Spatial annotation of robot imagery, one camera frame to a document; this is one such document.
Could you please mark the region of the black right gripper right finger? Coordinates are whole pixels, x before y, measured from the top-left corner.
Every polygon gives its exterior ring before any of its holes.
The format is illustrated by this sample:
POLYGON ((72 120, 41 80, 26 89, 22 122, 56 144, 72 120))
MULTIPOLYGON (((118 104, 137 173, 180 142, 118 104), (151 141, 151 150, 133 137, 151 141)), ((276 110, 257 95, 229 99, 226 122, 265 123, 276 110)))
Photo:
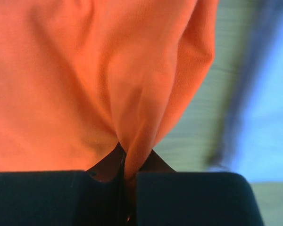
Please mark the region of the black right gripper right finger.
POLYGON ((248 181, 229 172, 176 172, 152 151, 137 174, 133 226, 262 226, 248 181))

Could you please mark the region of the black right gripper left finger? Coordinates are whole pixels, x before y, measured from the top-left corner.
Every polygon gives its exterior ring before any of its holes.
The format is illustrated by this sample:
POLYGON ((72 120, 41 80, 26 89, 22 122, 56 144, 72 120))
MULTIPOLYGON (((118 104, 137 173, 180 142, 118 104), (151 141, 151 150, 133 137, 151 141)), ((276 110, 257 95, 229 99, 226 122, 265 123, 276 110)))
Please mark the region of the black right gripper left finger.
POLYGON ((87 171, 0 172, 0 226, 124 226, 121 145, 87 171))

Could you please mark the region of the orange t-shirt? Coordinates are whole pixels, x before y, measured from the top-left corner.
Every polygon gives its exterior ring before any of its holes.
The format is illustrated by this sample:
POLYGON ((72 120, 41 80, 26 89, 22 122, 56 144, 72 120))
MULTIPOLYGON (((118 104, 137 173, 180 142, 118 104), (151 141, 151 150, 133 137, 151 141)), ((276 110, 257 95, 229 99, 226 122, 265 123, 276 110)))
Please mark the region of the orange t-shirt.
POLYGON ((0 172, 87 171, 125 152, 136 176, 215 55, 217 0, 0 0, 0 172))

